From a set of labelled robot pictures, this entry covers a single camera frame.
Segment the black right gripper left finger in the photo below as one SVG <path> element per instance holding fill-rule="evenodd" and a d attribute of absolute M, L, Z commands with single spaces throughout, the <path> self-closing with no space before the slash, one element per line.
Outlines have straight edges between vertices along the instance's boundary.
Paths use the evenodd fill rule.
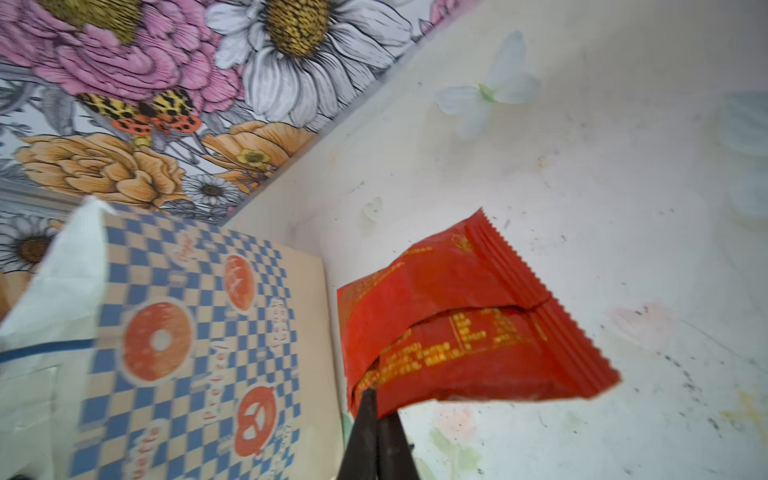
<path fill-rule="evenodd" d="M 376 480 L 378 410 L 374 389 L 363 392 L 337 480 Z"/>

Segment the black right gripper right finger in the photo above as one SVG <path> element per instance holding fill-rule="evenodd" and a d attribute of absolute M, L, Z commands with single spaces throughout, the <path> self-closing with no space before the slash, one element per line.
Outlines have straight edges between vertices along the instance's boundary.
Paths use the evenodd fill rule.
<path fill-rule="evenodd" d="M 398 412 L 383 417 L 377 425 L 377 476 L 379 480 L 419 480 Z"/>

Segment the red snack packet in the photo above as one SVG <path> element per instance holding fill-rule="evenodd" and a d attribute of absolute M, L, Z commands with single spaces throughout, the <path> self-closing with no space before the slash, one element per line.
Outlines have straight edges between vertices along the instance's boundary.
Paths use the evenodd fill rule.
<path fill-rule="evenodd" d="M 619 372 L 483 212 L 337 292 L 347 406 L 591 399 Z"/>

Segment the blue checkered paper bag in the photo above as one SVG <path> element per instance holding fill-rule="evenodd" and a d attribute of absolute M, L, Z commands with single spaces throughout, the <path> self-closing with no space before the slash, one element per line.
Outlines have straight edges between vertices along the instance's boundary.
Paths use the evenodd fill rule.
<path fill-rule="evenodd" d="M 333 479 L 323 264 L 86 199 L 1 324 L 5 479 Z"/>

